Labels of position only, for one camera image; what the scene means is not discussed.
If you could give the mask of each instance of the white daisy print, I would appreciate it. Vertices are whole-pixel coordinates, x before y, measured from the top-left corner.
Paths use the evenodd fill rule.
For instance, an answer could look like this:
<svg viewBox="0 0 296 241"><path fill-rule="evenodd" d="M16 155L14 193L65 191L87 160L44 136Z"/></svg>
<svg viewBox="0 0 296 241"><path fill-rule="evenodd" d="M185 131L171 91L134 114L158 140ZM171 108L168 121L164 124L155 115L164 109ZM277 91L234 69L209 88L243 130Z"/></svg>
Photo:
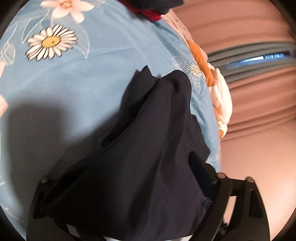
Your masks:
<svg viewBox="0 0 296 241"><path fill-rule="evenodd" d="M199 78L199 79L202 76L202 71L200 70L200 68L198 67L198 65L195 62L192 62L189 65L189 73L192 74L194 77Z"/></svg>
<svg viewBox="0 0 296 241"><path fill-rule="evenodd" d="M72 45L77 44L77 40L74 30L56 24L28 38L27 43L31 48L26 52L26 56L29 60L36 58L36 61L52 59L55 55L61 57L62 51L72 49Z"/></svg>
<svg viewBox="0 0 296 241"><path fill-rule="evenodd" d="M81 23L84 20L82 12L90 11L95 7L89 2L81 0L46 0L40 5L42 7L54 8L52 11L54 18L63 18L70 13L77 23Z"/></svg>

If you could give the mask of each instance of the bed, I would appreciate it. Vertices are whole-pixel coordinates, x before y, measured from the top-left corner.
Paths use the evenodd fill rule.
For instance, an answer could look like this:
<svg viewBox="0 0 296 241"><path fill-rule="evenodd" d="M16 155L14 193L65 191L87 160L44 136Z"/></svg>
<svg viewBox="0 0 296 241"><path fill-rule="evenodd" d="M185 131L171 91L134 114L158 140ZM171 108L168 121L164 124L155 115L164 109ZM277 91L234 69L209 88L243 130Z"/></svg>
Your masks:
<svg viewBox="0 0 296 241"><path fill-rule="evenodd" d="M24 238L39 180L57 160L62 173L99 147L135 72L148 65L157 77L176 69L189 76L194 62L164 20L135 16L117 0L77 2L65 12L57 1L30 0L0 40L0 94L9 105L0 119L0 204ZM190 105L218 172L218 128L204 77L192 85Z"/></svg>
<svg viewBox="0 0 296 241"><path fill-rule="evenodd" d="M275 42L295 46L295 16L284 7L286 3L186 0L174 11L210 61L212 53L232 47ZM295 222L295 73L294 63L228 84L233 113L221 140L222 171L240 179L254 177L266 206L271 239ZM226 220L231 213L229 208Z"/></svg>

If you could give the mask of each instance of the pink curtain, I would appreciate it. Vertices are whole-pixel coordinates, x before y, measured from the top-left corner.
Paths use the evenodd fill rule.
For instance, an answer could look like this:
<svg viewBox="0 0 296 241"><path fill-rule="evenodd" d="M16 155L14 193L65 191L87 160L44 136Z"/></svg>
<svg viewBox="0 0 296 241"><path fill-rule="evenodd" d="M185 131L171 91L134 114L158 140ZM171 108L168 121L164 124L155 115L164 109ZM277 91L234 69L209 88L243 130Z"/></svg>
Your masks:
<svg viewBox="0 0 296 241"><path fill-rule="evenodd" d="M293 41L290 27L268 0L185 0L174 12L206 53L248 43Z"/></svg>
<svg viewBox="0 0 296 241"><path fill-rule="evenodd" d="M222 141L256 133L296 117L296 66L228 84L233 113Z"/></svg>
<svg viewBox="0 0 296 241"><path fill-rule="evenodd" d="M267 130L221 143L222 171L230 178L251 176L260 190L271 239L284 227L296 207L296 119ZM234 199L225 219L229 221Z"/></svg>

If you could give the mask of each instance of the orange cloth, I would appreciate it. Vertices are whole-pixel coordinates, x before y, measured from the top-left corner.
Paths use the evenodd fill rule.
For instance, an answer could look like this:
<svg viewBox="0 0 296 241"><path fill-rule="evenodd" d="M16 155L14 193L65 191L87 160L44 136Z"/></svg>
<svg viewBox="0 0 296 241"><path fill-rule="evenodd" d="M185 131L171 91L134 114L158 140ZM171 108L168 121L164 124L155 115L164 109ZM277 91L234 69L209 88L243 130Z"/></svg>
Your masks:
<svg viewBox="0 0 296 241"><path fill-rule="evenodd" d="M196 43L194 43L193 41L190 41L190 40L188 40L187 43L189 45L189 49L190 49L195 61L197 62L199 68L205 74L207 86L208 87L214 86L215 85L214 77L212 75L210 68L207 65L207 62L206 62L204 56L202 55L202 52L200 51L200 47Z"/></svg>

